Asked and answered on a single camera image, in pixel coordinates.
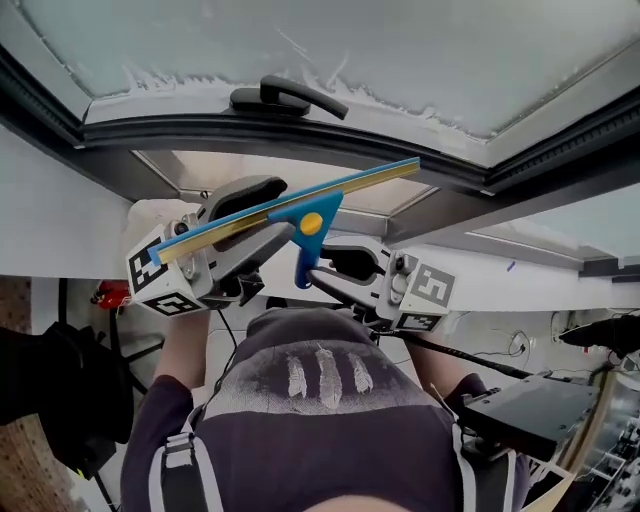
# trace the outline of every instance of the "gray shirt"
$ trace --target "gray shirt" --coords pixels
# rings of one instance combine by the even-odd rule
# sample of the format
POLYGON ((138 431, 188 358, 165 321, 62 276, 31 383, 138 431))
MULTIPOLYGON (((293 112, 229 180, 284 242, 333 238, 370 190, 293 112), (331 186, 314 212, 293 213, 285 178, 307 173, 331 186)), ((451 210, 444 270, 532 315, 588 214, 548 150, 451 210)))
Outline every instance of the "gray shirt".
MULTIPOLYGON (((485 388, 466 377, 446 397, 485 388)), ((125 512, 149 512, 155 450, 179 432, 190 392, 158 378, 140 410, 123 466, 125 512)), ((412 511, 462 509, 452 419, 387 359, 354 321, 328 309, 270 311, 255 319, 196 434, 226 511, 301 511, 364 495, 412 511)), ((518 458, 514 510, 526 496, 518 458)))

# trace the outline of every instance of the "black cable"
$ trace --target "black cable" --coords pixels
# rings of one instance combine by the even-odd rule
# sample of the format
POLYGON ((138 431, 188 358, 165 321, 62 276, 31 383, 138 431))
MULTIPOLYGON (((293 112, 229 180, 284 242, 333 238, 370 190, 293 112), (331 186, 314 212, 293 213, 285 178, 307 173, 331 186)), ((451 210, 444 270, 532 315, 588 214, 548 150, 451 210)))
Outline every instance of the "black cable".
POLYGON ((67 294, 69 281, 66 277, 58 279, 58 322, 67 325, 67 294))
POLYGON ((118 310, 120 308, 112 308, 109 310, 109 340, 111 341, 111 351, 122 358, 122 350, 120 348, 120 336, 118 335, 118 310))
POLYGON ((107 491, 107 488, 104 486, 104 482, 102 481, 102 478, 100 478, 100 473, 96 471, 96 474, 94 475, 93 478, 96 479, 96 483, 98 484, 98 489, 100 489, 100 493, 102 494, 102 497, 107 502, 107 505, 109 506, 109 510, 111 510, 111 512, 118 512, 118 509, 116 508, 116 506, 111 502, 111 496, 109 496, 109 491, 107 491))
POLYGON ((526 372, 524 370, 513 368, 512 366, 507 366, 506 364, 494 363, 493 361, 487 361, 486 359, 482 359, 481 357, 467 354, 466 352, 462 352, 461 350, 443 347, 442 345, 431 343, 430 341, 424 340, 410 332, 395 331, 392 335, 397 336, 398 338, 409 343, 413 343, 414 345, 418 345, 429 350, 434 350, 436 352, 442 352, 443 354, 447 354, 449 356, 457 357, 459 359, 465 359, 467 361, 471 361, 472 363, 485 366, 515 379, 526 379, 527 377, 531 377, 531 375, 533 375, 532 373, 526 372))
POLYGON ((520 357, 524 351, 526 350, 526 348, 524 347, 524 345, 522 347, 520 347, 520 350, 518 350, 518 352, 474 352, 473 354, 471 354, 472 356, 509 356, 509 357, 520 357))
POLYGON ((233 342, 234 348, 238 348, 238 343, 236 342, 236 338, 233 335, 233 331, 231 330, 231 327, 229 327, 229 324, 227 323, 227 319, 222 314, 222 311, 218 310, 218 314, 220 315, 220 318, 222 318, 222 321, 224 322, 224 326, 227 328, 227 331, 229 331, 229 336, 231 336, 231 341, 233 342))
POLYGON ((133 374, 130 368, 127 370, 127 376, 129 377, 129 382, 131 383, 131 387, 133 387, 133 389, 135 389, 143 396, 147 394, 149 389, 142 382, 140 382, 140 379, 138 379, 138 377, 133 374))
POLYGON ((517 352, 511 352, 511 347, 513 347, 514 343, 516 342, 516 337, 518 336, 518 333, 514 334, 511 337, 511 343, 509 343, 509 346, 507 347, 507 355, 509 357, 520 357, 523 352, 525 351, 525 346, 522 345, 517 352))
POLYGON ((556 341, 556 337, 553 335, 553 319, 558 313, 559 311, 554 311, 553 313, 551 313, 551 320, 549 320, 549 337, 551 338, 551 341, 556 341))
POLYGON ((371 334, 369 334, 369 339, 373 341, 378 347, 380 346, 380 338, 382 338, 382 334, 372 329, 371 334))
POLYGON ((522 334, 524 336, 524 339, 527 340, 527 345, 528 345, 528 352, 527 352, 527 358, 524 361, 524 364, 522 365, 522 369, 524 370, 527 365, 529 364, 529 358, 531 357, 531 340, 529 339, 529 336, 527 336, 527 334, 524 331, 516 331, 513 333, 513 341, 515 341, 516 337, 518 336, 518 334, 522 334))
POLYGON ((227 376, 229 365, 231 364, 231 361, 233 361, 233 358, 235 357, 236 352, 238 351, 238 343, 236 342, 236 338, 233 335, 233 331, 231 330, 231 327, 229 327, 229 324, 227 323, 227 319, 222 314, 222 311, 218 310, 218 314, 220 315, 220 318, 222 318, 222 321, 224 322, 224 326, 227 328, 227 331, 229 332, 229 336, 231 336, 231 341, 233 342, 233 351, 231 352, 229 359, 227 359, 227 363, 224 365, 224 370, 222 370, 222 375, 220 375, 220 378, 216 381, 215 385, 213 386, 213 396, 216 396, 220 392, 220 389, 222 388, 222 380, 227 376))
POLYGON ((141 350, 140 352, 136 352, 135 354, 131 354, 128 357, 125 357, 125 361, 127 363, 133 363, 134 361, 137 361, 138 359, 143 358, 146 355, 151 354, 152 352, 155 352, 156 350, 160 350, 162 347, 164 346, 164 337, 162 338, 162 341, 159 343, 156 343, 155 345, 145 348, 144 350, 141 350))

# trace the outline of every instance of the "black handle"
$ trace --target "black handle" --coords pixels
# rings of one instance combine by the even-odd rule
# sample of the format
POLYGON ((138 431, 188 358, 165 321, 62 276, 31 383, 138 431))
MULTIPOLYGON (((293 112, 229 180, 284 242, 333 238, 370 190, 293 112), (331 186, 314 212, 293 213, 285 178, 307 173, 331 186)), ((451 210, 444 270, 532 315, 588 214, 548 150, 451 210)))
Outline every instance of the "black handle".
POLYGON ((348 107, 326 94, 273 75, 260 80, 260 89, 236 89, 231 93, 229 103, 238 111, 296 117, 306 116, 311 103, 340 119, 344 119, 349 111, 348 107))
POLYGON ((267 75, 260 80, 260 99, 265 103, 280 103, 280 93, 299 98, 344 119, 349 107, 306 85, 300 85, 279 76, 267 75))

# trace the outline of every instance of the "black device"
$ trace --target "black device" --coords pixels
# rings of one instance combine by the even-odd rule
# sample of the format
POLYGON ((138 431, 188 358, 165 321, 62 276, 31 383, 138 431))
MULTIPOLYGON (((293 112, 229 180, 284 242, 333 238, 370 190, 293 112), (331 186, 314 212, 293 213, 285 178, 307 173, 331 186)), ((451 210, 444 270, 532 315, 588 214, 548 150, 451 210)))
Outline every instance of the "black device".
POLYGON ((54 457, 90 479, 129 440, 133 383, 115 323, 109 349, 104 333, 67 324, 66 307, 61 279, 59 321, 44 334, 0 328, 0 425, 38 414, 54 457))
POLYGON ((640 349, 639 330, 640 317, 622 315, 570 329, 559 334, 558 338, 576 347, 606 347, 622 359, 640 349))
POLYGON ((566 378, 556 379, 548 372, 534 375, 431 343, 409 332, 391 334, 520 379, 506 389, 495 388, 479 397, 466 397, 457 408, 459 423, 472 434, 464 445, 472 456, 493 459, 510 448, 549 461, 598 398, 596 388, 566 378))

